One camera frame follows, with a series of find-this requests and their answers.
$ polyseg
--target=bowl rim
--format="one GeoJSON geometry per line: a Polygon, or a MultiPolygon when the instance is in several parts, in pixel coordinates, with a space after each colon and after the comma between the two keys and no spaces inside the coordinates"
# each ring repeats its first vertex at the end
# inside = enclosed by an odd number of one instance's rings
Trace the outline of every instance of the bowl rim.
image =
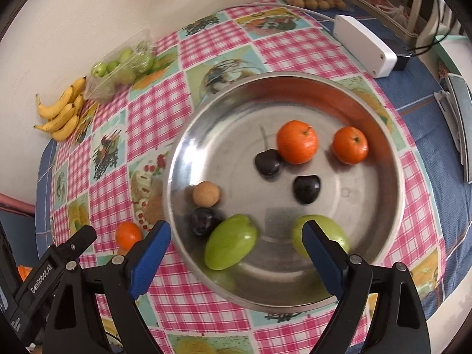
{"type": "Polygon", "coordinates": [[[171,198],[170,187],[172,183],[171,177],[175,168],[174,156],[176,156],[176,152],[180,150],[182,146],[181,141],[183,137],[186,135],[186,133],[188,132],[188,129],[199,119],[202,113],[207,111],[217,101],[223,99],[223,97],[225,97],[231,91],[234,91],[243,85],[249,84],[257,80],[263,80],[263,79],[274,78],[274,77],[304,78],[304,79],[320,82],[320,83],[329,85],[332,88],[338,89],[339,91],[342,91],[343,93],[348,95],[351,99],[356,101],[360,106],[362,106],[367,111],[367,113],[369,113],[370,116],[374,119],[377,125],[381,128],[387,142],[389,143],[390,150],[392,151],[393,161],[394,161],[394,166],[395,166],[395,171],[396,171],[396,179],[398,183],[397,208],[395,211],[394,223],[392,225],[392,228],[390,229],[389,235],[386,239],[386,243],[384,244],[381,251],[376,256],[372,264],[379,264],[384,260],[384,258],[386,257],[387,253],[389,252],[390,248],[392,247],[395,241],[398,230],[400,229],[400,224],[403,220],[403,213],[404,213],[404,207],[405,207],[404,173],[403,173],[400,157],[398,156],[398,153],[396,150],[395,143],[392,139],[392,136],[388,128],[383,123],[383,121],[379,118],[379,116],[375,113],[375,111],[370,106],[368,106],[360,97],[358,97],[355,93],[352,93],[349,89],[345,88],[344,86],[338,84],[337,82],[328,80],[324,77],[320,77],[315,74],[309,74],[309,73],[303,73],[303,72],[261,73],[261,74],[257,74],[252,77],[248,77],[243,80],[237,81],[227,86],[225,89],[221,90],[217,94],[208,97],[205,100],[206,102],[201,102],[200,106],[193,113],[193,115],[188,119],[183,129],[179,132],[178,136],[174,139],[174,142],[172,145],[172,150],[171,150],[172,160],[168,166],[167,172],[165,174],[165,179],[164,179],[164,189],[163,189],[164,215],[166,217],[166,221],[169,222],[169,224],[171,225],[172,242],[174,243],[174,246],[177,249],[179,256],[182,258],[183,262],[185,262],[185,264],[189,267],[190,271],[193,274],[195,274],[197,279],[201,281],[204,285],[206,285],[208,288],[210,288],[210,290],[215,292],[217,295],[223,297],[224,299],[228,301],[234,302],[235,304],[239,306],[242,306],[251,310],[259,311],[259,312],[277,312],[277,313],[307,312],[307,311],[316,310],[318,308],[334,303],[336,301],[336,297],[331,296],[318,302],[303,304],[303,305],[295,305],[295,306],[289,306],[289,305],[288,306],[274,306],[274,305],[267,305],[267,304],[259,304],[259,303],[246,300],[237,295],[234,295],[233,293],[217,285],[210,278],[208,278],[208,276],[195,264],[194,260],[192,259],[190,254],[186,251],[185,247],[183,246],[182,240],[180,239],[178,232],[174,226],[174,217],[173,217],[173,213],[171,209],[171,202],[170,202],[170,198],[171,198]]]}

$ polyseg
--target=yellow banana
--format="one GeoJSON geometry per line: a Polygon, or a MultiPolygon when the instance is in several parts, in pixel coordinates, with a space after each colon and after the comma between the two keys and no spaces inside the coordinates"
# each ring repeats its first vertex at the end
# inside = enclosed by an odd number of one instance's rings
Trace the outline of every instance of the yellow banana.
{"type": "Polygon", "coordinates": [[[74,93],[72,93],[72,97],[70,98],[69,103],[74,102],[79,93],[82,93],[86,86],[86,79],[86,77],[81,77],[74,81],[74,83],[72,84],[72,87],[74,88],[74,93]]]}
{"type": "Polygon", "coordinates": [[[77,114],[74,114],[69,121],[64,125],[64,127],[57,132],[54,132],[52,134],[53,139],[55,139],[57,142],[62,142],[69,137],[75,128],[77,128],[77,124],[79,123],[79,116],[77,114]]]}
{"type": "Polygon", "coordinates": [[[80,111],[83,107],[83,93],[80,93],[74,100],[75,112],[74,114],[80,115],[80,111]]]}
{"type": "Polygon", "coordinates": [[[62,96],[59,98],[59,100],[51,106],[43,105],[39,99],[39,95],[37,94],[36,105],[38,106],[38,114],[46,120],[52,120],[53,118],[57,117],[61,110],[64,109],[64,106],[69,103],[73,93],[74,88],[71,85],[64,91],[64,93],[62,93],[62,96]]]}
{"type": "Polygon", "coordinates": [[[53,133],[62,128],[75,113],[74,104],[67,104],[59,115],[44,125],[35,125],[34,128],[46,133],[53,133]]]}

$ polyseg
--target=fruit stem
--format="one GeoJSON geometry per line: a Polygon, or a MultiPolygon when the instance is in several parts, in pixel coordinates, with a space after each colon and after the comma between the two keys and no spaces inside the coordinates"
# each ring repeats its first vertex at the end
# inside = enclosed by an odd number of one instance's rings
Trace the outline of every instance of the fruit stem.
{"type": "Polygon", "coordinates": [[[263,134],[263,140],[264,140],[264,150],[268,149],[268,142],[267,142],[267,135],[265,133],[265,130],[261,124],[259,124],[260,132],[263,134]]]}

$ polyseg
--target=white cable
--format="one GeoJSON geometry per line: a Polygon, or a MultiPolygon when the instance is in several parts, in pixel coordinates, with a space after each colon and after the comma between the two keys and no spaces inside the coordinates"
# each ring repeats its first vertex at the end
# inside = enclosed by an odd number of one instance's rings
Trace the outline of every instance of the white cable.
{"type": "Polygon", "coordinates": [[[311,10],[305,9],[305,8],[299,8],[299,7],[293,6],[293,5],[287,5],[287,4],[261,4],[261,3],[241,4],[241,5],[229,6],[228,8],[225,8],[225,9],[239,8],[240,6],[283,6],[283,7],[285,7],[285,8],[296,9],[296,10],[302,11],[302,12],[304,12],[304,13],[314,14],[314,15],[316,15],[316,16],[319,16],[319,17],[321,17],[321,18],[324,18],[325,20],[334,22],[334,19],[332,19],[331,17],[326,16],[326,15],[324,15],[324,14],[321,14],[321,13],[318,13],[318,12],[314,12],[314,11],[311,11],[311,10]]]}

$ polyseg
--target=metal screw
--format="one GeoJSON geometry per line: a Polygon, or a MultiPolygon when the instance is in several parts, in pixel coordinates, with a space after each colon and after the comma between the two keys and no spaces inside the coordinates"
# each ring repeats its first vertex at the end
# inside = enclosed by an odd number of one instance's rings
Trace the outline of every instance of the metal screw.
{"type": "Polygon", "coordinates": [[[407,269],[407,266],[402,262],[397,262],[395,267],[400,271],[405,271],[407,269]]]}
{"type": "Polygon", "coordinates": [[[362,258],[356,254],[353,254],[349,256],[349,261],[355,265],[360,265],[362,263],[362,258]]]}
{"type": "Polygon", "coordinates": [[[74,271],[75,269],[77,269],[77,262],[69,261],[67,264],[65,264],[65,268],[68,271],[74,271]]]}
{"type": "Polygon", "coordinates": [[[112,258],[113,265],[121,265],[124,262],[124,257],[122,255],[115,255],[112,258]]]}

